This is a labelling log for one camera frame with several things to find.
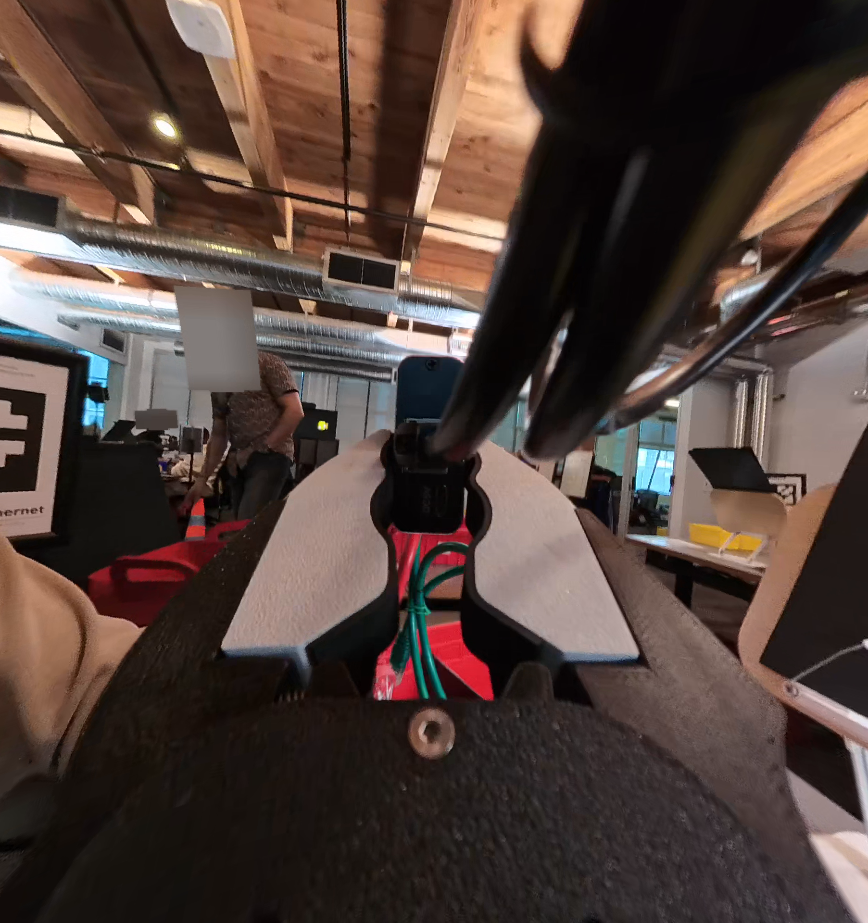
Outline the person's left forearm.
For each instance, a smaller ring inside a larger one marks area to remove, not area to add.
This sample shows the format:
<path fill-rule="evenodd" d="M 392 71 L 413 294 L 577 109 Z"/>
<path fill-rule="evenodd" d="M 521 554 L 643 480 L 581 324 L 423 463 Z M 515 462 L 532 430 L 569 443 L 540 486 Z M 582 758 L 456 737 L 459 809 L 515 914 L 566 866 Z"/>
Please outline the person's left forearm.
<path fill-rule="evenodd" d="M 61 777 L 142 632 L 0 534 L 0 803 L 24 780 Z"/>

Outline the black and tan reflector panel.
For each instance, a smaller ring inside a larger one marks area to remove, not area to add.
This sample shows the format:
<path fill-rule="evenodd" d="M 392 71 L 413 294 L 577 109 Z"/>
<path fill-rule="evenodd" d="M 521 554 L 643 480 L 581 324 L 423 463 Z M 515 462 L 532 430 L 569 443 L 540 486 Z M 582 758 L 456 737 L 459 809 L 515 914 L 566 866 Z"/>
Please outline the black and tan reflector panel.
<path fill-rule="evenodd" d="M 749 447 L 693 448 L 689 456 L 711 487 L 717 525 L 731 535 L 775 539 L 787 507 Z"/>

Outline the silver ventilation duct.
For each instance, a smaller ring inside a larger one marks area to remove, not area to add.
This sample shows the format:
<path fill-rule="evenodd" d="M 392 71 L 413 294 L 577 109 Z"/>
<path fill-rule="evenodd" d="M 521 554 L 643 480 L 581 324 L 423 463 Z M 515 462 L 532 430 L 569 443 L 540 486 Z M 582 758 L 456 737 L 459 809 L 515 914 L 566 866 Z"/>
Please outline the silver ventilation duct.
<path fill-rule="evenodd" d="M 183 340 L 174 294 L 18 270 L 11 287 L 55 308 L 59 322 Z M 472 336 L 378 326 L 277 309 L 253 308 L 257 345 L 294 358 L 396 367 L 410 354 L 465 359 Z"/>
<path fill-rule="evenodd" d="M 217 283 L 351 308 L 393 313 L 451 328 L 474 329 L 478 306 L 446 283 L 398 281 L 394 292 L 326 281 L 315 261 L 264 248 L 77 218 L 61 228 L 0 218 L 0 248 L 51 260 L 102 264 L 174 282 Z"/>

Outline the white air vent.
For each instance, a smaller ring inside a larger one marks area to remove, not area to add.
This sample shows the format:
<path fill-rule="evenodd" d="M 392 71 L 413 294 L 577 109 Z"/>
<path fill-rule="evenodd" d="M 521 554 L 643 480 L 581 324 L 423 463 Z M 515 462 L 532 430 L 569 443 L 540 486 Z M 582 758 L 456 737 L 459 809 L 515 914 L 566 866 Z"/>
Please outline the white air vent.
<path fill-rule="evenodd" d="M 397 260 L 341 248 L 326 248 L 324 252 L 322 279 L 325 285 L 398 294 L 401 276 L 401 263 Z"/>

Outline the red plastic bin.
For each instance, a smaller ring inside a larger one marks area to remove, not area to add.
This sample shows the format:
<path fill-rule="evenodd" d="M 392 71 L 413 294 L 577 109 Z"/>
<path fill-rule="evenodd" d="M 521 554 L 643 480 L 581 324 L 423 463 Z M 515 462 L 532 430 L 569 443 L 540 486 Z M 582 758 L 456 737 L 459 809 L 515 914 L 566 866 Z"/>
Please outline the red plastic bin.
<path fill-rule="evenodd" d="M 431 698 L 437 697 L 437 690 L 429 673 L 430 666 L 437 668 L 440 684 L 450 698 L 493 697 L 492 684 L 486 665 L 476 658 L 463 641 L 460 624 L 459 604 L 463 592 L 463 574 L 465 552 L 463 549 L 448 549 L 448 543 L 455 543 L 464 548 L 472 543 L 472 535 L 465 525 L 449 536 L 414 537 L 401 533 L 390 526 L 390 537 L 396 550 L 399 576 L 400 604 L 399 629 L 402 629 L 407 617 L 407 594 L 413 572 L 407 564 L 407 555 L 416 552 L 413 566 L 422 563 L 435 548 L 440 553 L 432 558 L 425 573 L 425 625 L 427 645 L 417 642 L 418 659 L 422 668 L 422 679 Z"/>

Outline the red tote basket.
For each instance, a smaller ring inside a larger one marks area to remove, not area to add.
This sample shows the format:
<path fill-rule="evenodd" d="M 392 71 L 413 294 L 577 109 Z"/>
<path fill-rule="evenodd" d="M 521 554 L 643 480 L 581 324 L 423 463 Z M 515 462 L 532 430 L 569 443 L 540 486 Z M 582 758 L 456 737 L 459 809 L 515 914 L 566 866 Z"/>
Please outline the red tote basket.
<path fill-rule="evenodd" d="M 104 617 L 146 628 L 248 524 L 217 524 L 207 531 L 191 527 L 190 536 L 180 542 L 118 558 L 88 577 L 88 598 Z"/>

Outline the black wood-edged panel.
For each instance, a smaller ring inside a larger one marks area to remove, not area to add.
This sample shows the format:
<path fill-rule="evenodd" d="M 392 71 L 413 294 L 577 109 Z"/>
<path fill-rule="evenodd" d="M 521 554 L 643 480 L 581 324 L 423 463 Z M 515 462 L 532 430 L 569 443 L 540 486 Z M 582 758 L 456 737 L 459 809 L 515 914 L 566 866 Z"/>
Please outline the black wood-edged panel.
<path fill-rule="evenodd" d="M 739 651 L 774 698 L 868 750 L 868 424 L 837 485 L 789 514 Z"/>

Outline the small yellow bin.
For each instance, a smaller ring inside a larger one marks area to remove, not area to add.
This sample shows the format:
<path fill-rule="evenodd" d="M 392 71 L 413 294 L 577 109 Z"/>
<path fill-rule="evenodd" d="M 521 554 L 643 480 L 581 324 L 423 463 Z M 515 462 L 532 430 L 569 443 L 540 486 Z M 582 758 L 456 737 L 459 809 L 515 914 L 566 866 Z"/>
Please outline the small yellow bin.
<path fill-rule="evenodd" d="M 742 532 L 729 532 L 715 524 L 690 524 L 690 541 L 694 544 L 715 548 L 718 551 L 753 554 L 763 543 L 763 537 Z"/>

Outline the black ethernet adapter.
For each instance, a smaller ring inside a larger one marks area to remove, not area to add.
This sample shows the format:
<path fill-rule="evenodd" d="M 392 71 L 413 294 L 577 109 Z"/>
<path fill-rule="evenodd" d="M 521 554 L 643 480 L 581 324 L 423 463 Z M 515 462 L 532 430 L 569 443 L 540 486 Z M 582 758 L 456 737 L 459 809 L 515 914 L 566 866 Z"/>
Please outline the black ethernet adapter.
<path fill-rule="evenodd" d="M 392 523 L 405 534 L 451 536 L 464 522 L 470 463 L 435 453 L 436 429 L 433 420 L 404 421 L 385 448 Z"/>

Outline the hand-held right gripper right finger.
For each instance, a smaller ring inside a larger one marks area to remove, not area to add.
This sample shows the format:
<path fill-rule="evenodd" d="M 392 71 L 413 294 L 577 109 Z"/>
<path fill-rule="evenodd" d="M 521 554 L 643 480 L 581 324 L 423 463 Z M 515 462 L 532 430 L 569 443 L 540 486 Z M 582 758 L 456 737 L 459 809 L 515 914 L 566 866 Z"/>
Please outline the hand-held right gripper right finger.
<path fill-rule="evenodd" d="M 463 635 L 486 663 L 635 663 L 640 649 L 577 510 L 486 441 L 471 463 Z"/>

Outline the black partition board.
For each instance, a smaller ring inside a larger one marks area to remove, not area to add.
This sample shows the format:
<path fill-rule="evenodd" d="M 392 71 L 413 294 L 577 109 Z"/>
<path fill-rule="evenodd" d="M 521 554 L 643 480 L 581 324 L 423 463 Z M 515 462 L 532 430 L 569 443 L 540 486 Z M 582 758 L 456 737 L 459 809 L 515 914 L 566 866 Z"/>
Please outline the black partition board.
<path fill-rule="evenodd" d="M 86 441 L 79 454 L 65 542 L 24 556 L 86 590 L 89 576 L 121 557 L 179 541 L 151 444 Z"/>

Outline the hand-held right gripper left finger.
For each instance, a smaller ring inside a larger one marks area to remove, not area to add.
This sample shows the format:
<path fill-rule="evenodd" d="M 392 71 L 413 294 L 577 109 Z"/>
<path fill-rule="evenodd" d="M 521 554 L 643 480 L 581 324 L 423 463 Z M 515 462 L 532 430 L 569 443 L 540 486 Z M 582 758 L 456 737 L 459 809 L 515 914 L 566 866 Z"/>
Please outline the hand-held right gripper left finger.
<path fill-rule="evenodd" d="M 397 625 L 395 552 L 379 493 L 389 430 L 291 491 L 221 641 L 228 656 L 375 657 Z"/>

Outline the large framed marker sign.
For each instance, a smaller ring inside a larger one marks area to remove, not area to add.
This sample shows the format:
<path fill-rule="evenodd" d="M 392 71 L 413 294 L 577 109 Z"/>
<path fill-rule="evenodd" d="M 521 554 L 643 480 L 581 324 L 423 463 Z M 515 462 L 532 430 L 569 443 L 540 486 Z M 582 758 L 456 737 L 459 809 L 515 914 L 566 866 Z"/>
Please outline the large framed marker sign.
<path fill-rule="evenodd" d="M 67 541 L 87 384 L 81 353 L 0 336 L 0 534 L 18 547 Z"/>

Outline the white ceiling access point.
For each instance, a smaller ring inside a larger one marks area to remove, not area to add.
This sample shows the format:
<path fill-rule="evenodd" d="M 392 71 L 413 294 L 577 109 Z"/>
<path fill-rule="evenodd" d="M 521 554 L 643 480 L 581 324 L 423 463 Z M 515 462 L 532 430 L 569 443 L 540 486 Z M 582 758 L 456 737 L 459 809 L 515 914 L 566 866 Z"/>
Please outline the white ceiling access point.
<path fill-rule="evenodd" d="M 232 27 L 218 2 L 168 0 L 165 5 L 174 29 L 190 50 L 208 57 L 235 59 Z"/>

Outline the dark-legged work table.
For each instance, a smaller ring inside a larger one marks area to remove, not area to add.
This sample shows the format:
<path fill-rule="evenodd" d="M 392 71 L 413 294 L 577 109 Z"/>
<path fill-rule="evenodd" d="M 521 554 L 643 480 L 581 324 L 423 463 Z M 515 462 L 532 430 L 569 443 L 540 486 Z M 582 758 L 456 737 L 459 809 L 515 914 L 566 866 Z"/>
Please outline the dark-legged work table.
<path fill-rule="evenodd" d="M 761 560 L 751 555 L 725 553 L 693 542 L 663 536 L 628 535 L 625 543 L 642 552 L 645 564 L 675 578 L 674 594 L 692 607 L 697 586 L 740 599 L 749 604 L 764 571 Z"/>

